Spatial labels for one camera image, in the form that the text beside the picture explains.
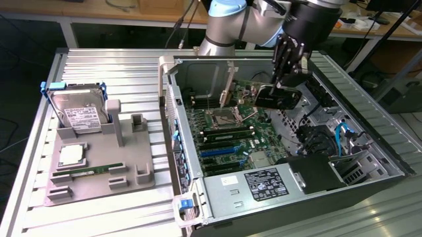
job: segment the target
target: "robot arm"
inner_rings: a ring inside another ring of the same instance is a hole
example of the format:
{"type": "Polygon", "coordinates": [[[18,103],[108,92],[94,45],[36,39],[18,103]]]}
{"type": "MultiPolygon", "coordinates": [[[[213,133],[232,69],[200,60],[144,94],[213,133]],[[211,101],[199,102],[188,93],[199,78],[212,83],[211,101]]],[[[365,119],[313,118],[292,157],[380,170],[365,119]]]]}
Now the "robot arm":
{"type": "Polygon", "coordinates": [[[271,108],[291,98],[292,88],[312,75],[308,59],[341,14],[348,0],[212,0],[205,39],[199,55],[233,55],[236,40],[273,47],[271,91],[261,91],[271,108]]]}
{"type": "MultiPolygon", "coordinates": [[[[289,2],[277,3],[288,10],[289,2]]],[[[207,34],[199,55],[233,55],[236,40],[273,47],[285,17],[285,12],[281,13],[283,15],[275,12],[263,0],[255,1],[253,6],[245,6],[245,0],[212,0],[207,34]]]]}

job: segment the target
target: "gray floor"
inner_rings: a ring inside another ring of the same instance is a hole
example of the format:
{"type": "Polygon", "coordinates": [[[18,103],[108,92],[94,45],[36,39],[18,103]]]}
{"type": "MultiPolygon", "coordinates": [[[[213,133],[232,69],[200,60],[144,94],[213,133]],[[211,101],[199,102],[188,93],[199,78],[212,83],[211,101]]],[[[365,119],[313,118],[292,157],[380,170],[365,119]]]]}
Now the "gray floor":
{"type": "MultiPolygon", "coordinates": [[[[24,34],[9,23],[0,20],[0,148],[5,145],[13,131],[13,124],[1,118],[18,124],[10,144],[29,135],[41,96],[38,85],[41,81],[46,80],[54,49],[65,47],[61,30],[56,23],[34,21],[12,21],[12,23],[24,34]],[[33,43],[28,36],[41,45],[33,43]]],[[[88,24],[76,24],[74,32],[80,47],[84,48],[162,48],[169,35],[169,29],[164,28],[88,24]]],[[[182,31],[181,34],[174,35],[169,47],[177,46],[181,35],[182,31]]],[[[190,30],[185,48],[197,46],[203,37],[204,30],[190,30]]],[[[328,53],[339,65],[343,65],[352,57],[341,50],[343,40],[329,38],[320,46],[320,49],[328,53]]],[[[236,44],[236,47],[244,47],[244,43],[236,44]]],[[[371,65],[367,65],[357,76],[371,69],[371,65]]],[[[0,159],[18,165],[24,147],[25,142],[21,142],[0,153],[0,159]]],[[[0,163],[0,216],[2,216],[14,180],[14,171],[13,166],[0,163]]]]}

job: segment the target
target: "white table leg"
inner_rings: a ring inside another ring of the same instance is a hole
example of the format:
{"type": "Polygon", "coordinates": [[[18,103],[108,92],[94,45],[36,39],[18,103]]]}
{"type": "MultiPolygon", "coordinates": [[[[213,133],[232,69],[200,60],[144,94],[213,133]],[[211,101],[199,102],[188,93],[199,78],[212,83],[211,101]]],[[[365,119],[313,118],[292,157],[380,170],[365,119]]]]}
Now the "white table leg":
{"type": "Polygon", "coordinates": [[[377,43],[377,41],[380,40],[380,37],[375,37],[372,39],[369,39],[364,45],[364,47],[361,48],[356,58],[353,59],[353,61],[351,62],[348,68],[345,69],[345,72],[351,72],[356,69],[357,65],[361,63],[363,59],[365,58],[365,56],[368,55],[371,49],[373,48],[375,44],[377,43]]]}
{"type": "Polygon", "coordinates": [[[66,47],[68,48],[78,48],[77,39],[72,28],[72,21],[69,17],[62,17],[58,21],[66,47]]]}

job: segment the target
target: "wire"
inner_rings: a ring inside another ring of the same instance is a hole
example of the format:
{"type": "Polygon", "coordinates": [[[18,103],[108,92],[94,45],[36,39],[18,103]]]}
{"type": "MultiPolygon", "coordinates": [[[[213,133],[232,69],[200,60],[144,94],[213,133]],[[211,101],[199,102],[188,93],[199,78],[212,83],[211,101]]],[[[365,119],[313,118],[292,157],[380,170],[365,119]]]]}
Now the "wire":
{"type": "Polygon", "coordinates": [[[285,9],[281,7],[280,4],[277,4],[273,0],[263,0],[265,3],[268,3],[269,6],[275,9],[275,12],[280,15],[285,14],[285,9]]]}
{"type": "Polygon", "coordinates": [[[337,156],[341,157],[341,144],[340,144],[340,132],[341,132],[341,127],[344,127],[345,130],[348,129],[348,126],[344,122],[340,122],[335,128],[335,141],[336,141],[336,146],[337,146],[337,156]]]}
{"type": "Polygon", "coordinates": [[[33,62],[33,61],[30,61],[30,60],[28,60],[28,59],[21,58],[21,57],[17,55],[17,53],[14,53],[10,49],[8,49],[8,48],[2,45],[1,42],[0,42],[0,47],[6,51],[6,53],[8,53],[9,55],[12,55],[13,57],[16,57],[16,63],[14,63],[14,65],[13,65],[13,68],[10,68],[10,69],[8,69],[8,70],[14,69],[20,61],[24,61],[24,62],[26,62],[26,63],[29,63],[29,64],[33,64],[33,65],[37,65],[37,66],[40,66],[40,67],[42,67],[42,68],[49,69],[48,66],[45,66],[45,65],[42,65],[42,64],[40,64],[40,63],[37,63],[37,62],[33,62]]]}
{"type": "Polygon", "coordinates": [[[289,141],[291,143],[293,143],[293,144],[297,144],[297,145],[301,145],[301,143],[297,143],[297,142],[293,142],[293,141],[291,141],[287,137],[284,137],[281,134],[279,134],[280,136],[281,136],[281,138],[284,138],[287,141],[289,141]]]}
{"type": "Polygon", "coordinates": [[[9,136],[8,136],[5,145],[0,148],[0,150],[2,150],[2,149],[9,145],[9,143],[10,143],[10,140],[12,140],[12,137],[13,137],[13,135],[14,135],[14,132],[16,132],[17,129],[18,129],[18,124],[17,124],[14,121],[8,120],[6,118],[0,118],[0,120],[6,121],[6,122],[9,122],[9,123],[12,123],[12,124],[14,125],[14,128],[13,128],[13,130],[12,130],[9,136]]]}
{"type": "Polygon", "coordinates": [[[419,122],[422,122],[420,119],[418,119],[418,117],[415,116],[414,113],[411,113],[411,115],[415,117],[415,120],[418,120],[419,122]]]}
{"type": "Polygon", "coordinates": [[[105,0],[105,3],[106,3],[108,6],[114,7],[114,8],[120,9],[124,12],[129,12],[128,8],[134,8],[136,7],[136,5],[129,5],[129,6],[116,5],[116,4],[110,3],[109,0],[105,0]]]}
{"type": "Polygon", "coordinates": [[[301,121],[305,120],[308,118],[308,116],[312,115],[312,113],[315,113],[315,111],[317,110],[319,106],[320,106],[320,102],[317,102],[317,104],[315,105],[312,110],[301,117],[301,119],[299,120],[299,123],[297,123],[299,126],[300,126],[301,121]]]}
{"type": "Polygon", "coordinates": [[[357,2],[355,3],[356,4],[356,6],[359,7],[359,8],[363,8],[363,9],[365,9],[367,8],[367,6],[360,6],[359,4],[357,4],[357,2]]]}
{"type": "Polygon", "coordinates": [[[185,9],[185,11],[184,11],[181,17],[180,17],[178,20],[173,23],[172,32],[170,32],[169,36],[168,36],[168,39],[166,39],[164,48],[168,47],[168,43],[169,43],[169,40],[170,40],[170,38],[172,38],[173,33],[180,29],[180,26],[181,26],[181,24],[182,24],[184,17],[185,17],[185,15],[186,15],[188,11],[190,10],[190,7],[192,7],[192,5],[193,5],[193,2],[194,2],[194,0],[190,0],[190,3],[189,3],[189,5],[188,5],[188,7],[186,7],[186,9],[185,9]]]}
{"type": "Polygon", "coordinates": [[[182,38],[181,38],[181,40],[180,40],[180,44],[178,44],[178,49],[181,49],[181,48],[182,48],[184,39],[185,39],[186,32],[188,32],[189,27],[190,27],[190,23],[192,23],[192,20],[193,20],[193,16],[194,16],[194,13],[196,13],[196,10],[197,10],[197,7],[199,7],[199,4],[200,4],[200,1],[197,1],[197,3],[196,3],[194,10],[193,10],[193,13],[192,13],[192,16],[190,16],[190,19],[189,19],[189,23],[186,24],[185,31],[184,31],[184,34],[182,34],[182,38]]]}
{"type": "Polygon", "coordinates": [[[34,43],[45,52],[49,54],[54,54],[52,51],[49,51],[1,14],[0,18],[2,18],[8,24],[34,43]]]}
{"type": "Polygon", "coordinates": [[[253,80],[253,78],[259,75],[259,74],[264,74],[267,75],[268,78],[271,78],[271,76],[268,75],[268,73],[265,71],[259,71],[253,74],[253,76],[251,77],[249,81],[253,80]]]}
{"type": "Polygon", "coordinates": [[[371,26],[369,26],[369,28],[368,28],[368,31],[367,31],[367,33],[364,34],[364,37],[363,37],[363,40],[361,40],[361,43],[360,43],[359,50],[357,50],[355,56],[352,57],[352,59],[348,61],[348,63],[345,63],[345,64],[343,65],[343,68],[347,68],[347,67],[349,66],[351,62],[355,60],[356,56],[359,55],[359,53],[360,53],[360,51],[361,51],[361,49],[363,49],[363,46],[364,46],[364,40],[365,40],[365,38],[367,38],[367,36],[368,36],[368,34],[369,34],[371,29],[373,28],[373,25],[375,25],[375,22],[376,22],[379,16],[380,16],[380,13],[376,13],[376,15],[375,15],[375,17],[373,17],[373,21],[372,21],[372,23],[371,23],[371,26]]]}
{"type": "Polygon", "coordinates": [[[21,143],[22,141],[28,140],[29,137],[21,139],[18,142],[14,142],[12,145],[9,145],[8,147],[5,147],[4,149],[0,150],[0,153],[4,152],[5,150],[8,150],[10,147],[13,147],[14,145],[17,145],[18,143],[21,143]]]}

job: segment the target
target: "power supply label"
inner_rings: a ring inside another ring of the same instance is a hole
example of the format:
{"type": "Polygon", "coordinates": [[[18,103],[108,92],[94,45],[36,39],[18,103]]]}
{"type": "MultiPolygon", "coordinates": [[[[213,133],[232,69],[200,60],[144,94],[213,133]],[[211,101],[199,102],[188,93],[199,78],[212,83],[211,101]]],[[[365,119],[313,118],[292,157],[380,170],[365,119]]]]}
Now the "power supply label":
{"type": "Polygon", "coordinates": [[[244,177],[255,201],[263,201],[288,194],[276,168],[245,173],[244,177]]]}

